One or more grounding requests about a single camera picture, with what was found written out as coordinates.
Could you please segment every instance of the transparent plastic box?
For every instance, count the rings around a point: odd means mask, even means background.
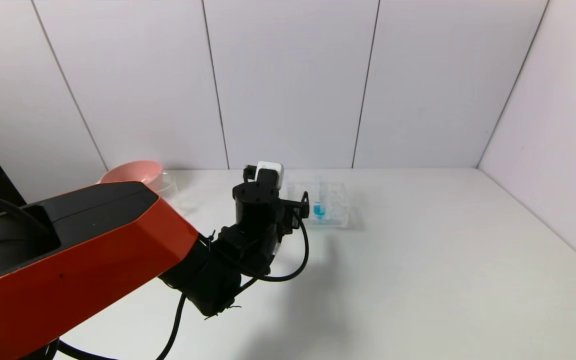
[[[310,216],[306,226],[345,228],[350,207],[343,182],[287,182],[281,188],[281,198],[300,201],[304,192],[310,200]]]

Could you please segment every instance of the panel seam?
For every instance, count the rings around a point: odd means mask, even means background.
[[[226,130],[224,130],[224,118],[222,117],[222,104],[219,101],[219,90],[217,89],[217,74],[215,73],[215,60],[213,60],[213,46],[210,43],[210,33],[208,32],[208,18],[206,17],[206,3],[201,0],[201,9],[203,10],[203,25],[206,29],[206,39],[208,39],[208,53],[210,54],[210,67],[212,68],[212,80],[214,82],[214,93],[217,97],[217,109],[219,110],[219,123],[221,125],[221,137],[223,138],[223,150],[226,153],[226,166],[231,168],[231,162],[228,158],[228,146],[226,146]]]
[[[46,32],[46,27],[44,27],[44,22],[42,21],[41,16],[39,16],[39,11],[37,10],[37,5],[35,5],[35,0],[30,0],[30,3],[32,4],[32,9],[34,9],[34,14],[35,16],[37,16],[37,21],[39,21],[39,26],[41,27],[41,31],[43,32],[43,36],[46,39],[46,42],[48,43],[48,47],[50,48],[50,52],[52,53],[52,57],[54,58],[55,63],[57,63],[57,68],[59,69],[59,72],[61,73],[61,78],[63,79],[63,82],[66,84],[66,88],[68,89],[68,93],[70,94],[70,97],[72,98],[73,103],[75,103],[75,107],[77,108],[77,112],[79,114],[79,116],[81,117],[81,121],[84,123],[84,126],[86,127],[86,131],[88,133],[88,136],[90,136],[90,140],[92,141],[92,144],[94,145],[94,149],[96,150],[96,153],[99,155],[99,159],[101,159],[101,164],[103,164],[103,167],[105,168],[106,171],[108,171],[108,166],[106,164],[106,161],[104,160],[104,157],[101,155],[101,151],[99,150],[99,146],[97,145],[97,142],[95,141],[95,137],[92,136],[92,132],[90,130],[90,127],[86,121],[86,118],[84,117],[84,114],[82,113],[82,109],[80,108],[79,103],[77,102],[77,99],[75,98],[75,95],[73,93],[73,89],[71,89],[71,85],[68,83],[68,80],[66,79],[66,74],[64,73],[64,69],[62,68],[62,64],[60,64],[59,59],[57,59],[57,53],[55,53],[55,48],[53,47],[53,44],[50,41],[50,38],[48,37],[48,32]]]
[[[488,138],[488,141],[486,142],[486,146],[484,147],[484,150],[481,152],[481,156],[479,157],[479,161],[477,162],[475,169],[480,168],[480,165],[482,164],[482,160],[484,158],[484,155],[486,154],[486,151],[488,150],[488,148],[490,146],[490,142],[492,141],[492,137],[495,136],[495,132],[497,130],[497,127],[499,126],[499,122],[501,121],[501,118],[504,116],[504,112],[506,111],[506,107],[508,106],[508,103],[510,102],[510,97],[513,95],[513,92],[515,91],[515,87],[517,86],[517,82],[519,81],[519,77],[521,77],[521,75],[522,75],[522,71],[524,71],[524,66],[526,64],[526,60],[528,59],[528,55],[530,54],[531,50],[533,49],[533,44],[535,43],[535,39],[537,38],[537,33],[539,33],[539,28],[542,27],[542,21],[544,21],[544,16],[546,15],[546,9],[548,9],[548,4],[550,4],[550,3],[551,3],[551,0],[546,0],[546,5],[543,7],[543,11],[541,12],[541,17],[539,18],[539,22],[537,23],[537,28],[535,29],[534,34],[532,35],[530,45],[528,45],[528,51],[526,51],[526,55],[523,57],[523,61],[521,62],[521,67],[519,68],[519,72],[517,73],[517,77],[514,78],[514,82],[512,83],[512,87],[510,88],[510,92],[508,93],[508,97],[505,98],[505,103],[503,103],[503,107],[501,108],[501,112],[499,112],[499,117],[496,118],[496,123],[494,123],[494,127],[492,129],[492,132],[490,132],[490,137]]]
[[[370,43],[370,54],[368,54],[368,69],[366,69],[366,80],[363,83],[363,96],[361,98],[361,107],[359,108],[359,121],[357,123],[357,134],[354,138],[354,151],[352,151],[352,163],[350,168],[355,168],[355,157],[357,157],[357,144],[359,143],[359,129],[362,125],[362,116],[364,114],[364,103],[366,102],[366,89],[368,88],[368,76],[370,75],[370,64],[373,59],[373,47],[375,46],[375,34],[377,33],[377,20],[379,19],[379,7],[382,5],[382,0],[377,2],[377,12],[374,16],[374,27],[372,29],[372,42]]]

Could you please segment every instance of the white table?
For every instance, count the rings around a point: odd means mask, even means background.
[[[242,171],[174,173],[178,210],[197,230],[234,223]],[[187,301],[169,359],[576,360],[576,253],[480,171],[287,170],[286,180],[345,182],[350,228],[309,228],[306,270],[256,283],[241,309],[204,321]],[[272,273],[295,269],[303,246],[285,237]],[[154,359],[178,299],[155,279],[62,339]]]

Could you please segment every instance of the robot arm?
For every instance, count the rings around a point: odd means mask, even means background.
[[[46,346],[153,278],[207,317],[255,280],[290,279],[268,276],[270,264],[283,236],[303,229],[308,196],[280,199],[283,169],[265,167],[246,167],[232,192],[236,222],[217,239],[141,182],[98,184],[23,207],[42,226],[0,214],[0,359]],[[252,280],[241,285],[242,274]]]

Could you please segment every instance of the black cable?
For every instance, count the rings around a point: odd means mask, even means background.
[[[164,360],[168,355],[170,349],[172,349],[172,345],[175,343],[175,339],[177,338],[177,332],[179,330],[179,323],[181,322],[181,311],[184,309],[184,303],[186,302],[185,294],[181,294],[181,298],[179,299],[179,305],[176,306],[176,313],[174,314],[174,322],[172,324],[172,331],[170,332],[170,337],[168,338],[168,342],[166,342],[166,346],[161,351],[159,356],[157,356],[157,360]]]
[[[173,344],[175,343],[175,339],[177,338],[177,333],[179,331],[179,324],[181,323],[181,312],[184,309],[184,303],[186,302],[185,294],[181,294],[181,298],[179,298],[179,304],[176,306],[176,313],[174,313],[174,321],[172,324],[172,331],[170,332],[170,337],[166,342],[166,346],[161,351],[159,356],[157,356],[157,360],[164,360],[166,356],[169,354],[170,349],[172,349]],[[71,358],[77,360],[115,360],[114,358],[103,357],[100,355],[94,355],[93,353],[89,353],[86,351],[82,351],[78,348],[74,348],[66,342],[60,341],[57,347],[57,350],[70,356]]]
[[[48,235],[49,233],[48,229],[42,223],[32,217],[28,212],[25,212],[17,205],[14,205],[14,203],[0,198],[0,210],[34,228],[34,230],[41,235]]]
[[[115,358],[94,355],[93,353],[74,348],[61,339],[57,345],[57,350],[60,351],[60,353],[64,353],[65,355],[77,360],[116,360]]]

